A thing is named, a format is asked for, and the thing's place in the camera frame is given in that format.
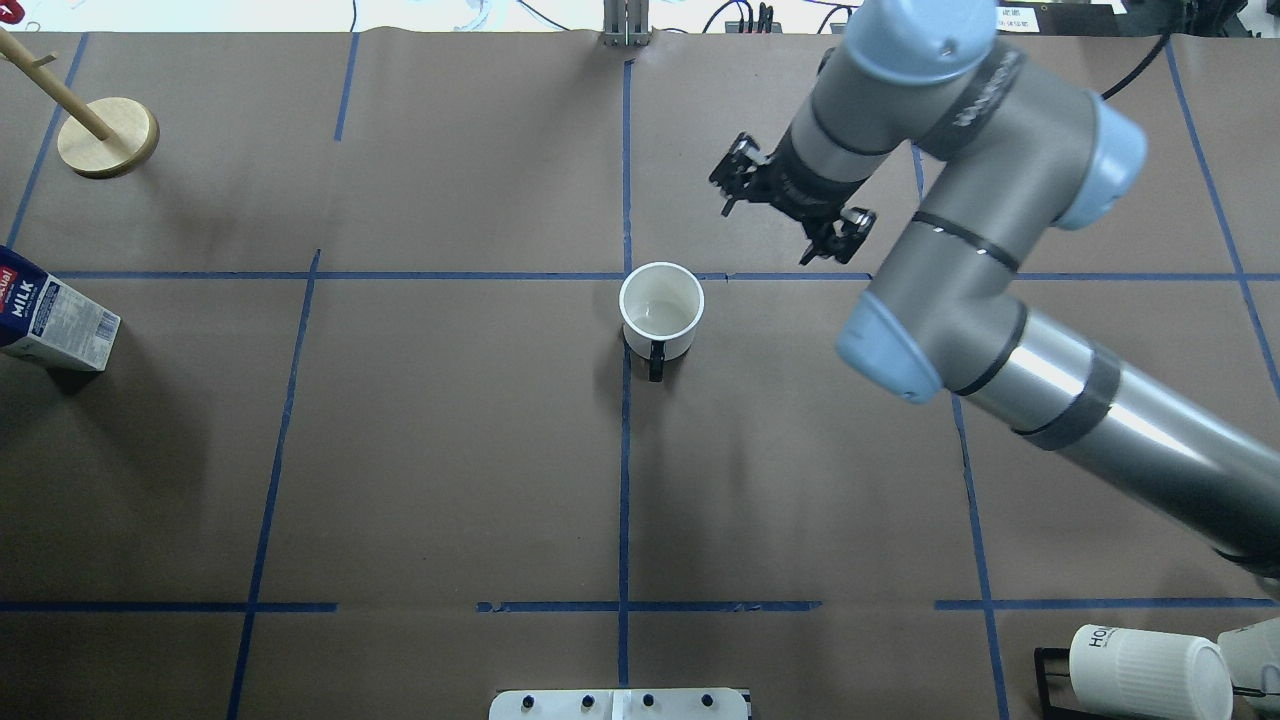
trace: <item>light blue cap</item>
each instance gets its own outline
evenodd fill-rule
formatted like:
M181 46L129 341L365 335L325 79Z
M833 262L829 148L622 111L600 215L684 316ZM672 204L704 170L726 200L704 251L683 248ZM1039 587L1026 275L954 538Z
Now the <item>light blue cap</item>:
M863 292L836 352L876 384L906 400L928 402L942 389L942 378L902 323L870 292Z
M845 26L845 50L884 82L937 85L987 56L996 19L996 0L867 0Z
M1071 206L1053 223L1068 231L1080 229L1106 215L1133 187L1147 160L1147 136L1142 128L1103 102L1097 92L1089 95L1096 123L1093 159Z

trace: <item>mug handle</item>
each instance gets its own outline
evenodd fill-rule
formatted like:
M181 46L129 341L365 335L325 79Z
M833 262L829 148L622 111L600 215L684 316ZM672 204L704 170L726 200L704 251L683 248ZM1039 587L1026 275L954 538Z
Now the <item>mug handle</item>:
M662 366L666 364L667 342L655 340L649 343L649 382L662 382Z

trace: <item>barcode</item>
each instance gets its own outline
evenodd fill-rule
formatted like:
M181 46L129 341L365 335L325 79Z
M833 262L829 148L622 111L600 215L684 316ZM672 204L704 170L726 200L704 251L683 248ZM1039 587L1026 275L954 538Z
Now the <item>barcode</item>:
M110 342L111 338L115 337L115 329L119 327L120 327L120 316L109 310L102 310L102 319L99 320L97 332L95 332L93 334L96 334L99 340L105 340Z

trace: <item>milk carton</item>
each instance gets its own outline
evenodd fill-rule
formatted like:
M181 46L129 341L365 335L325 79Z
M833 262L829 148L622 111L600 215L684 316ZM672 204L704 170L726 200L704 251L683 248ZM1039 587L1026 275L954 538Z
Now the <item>milk carton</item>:
M0 352L46 368L102 370L120 316L0 247Z

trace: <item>wooden disc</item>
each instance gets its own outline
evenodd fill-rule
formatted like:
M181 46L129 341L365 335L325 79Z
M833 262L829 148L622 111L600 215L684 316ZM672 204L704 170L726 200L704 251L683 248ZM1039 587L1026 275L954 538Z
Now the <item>wooden disc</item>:
M145 105L128 97L104 97L88 108L114 135L101 141L79 120L68 118L58 132L58 154L73 170L87 178L114 178L151 156L160 128Z

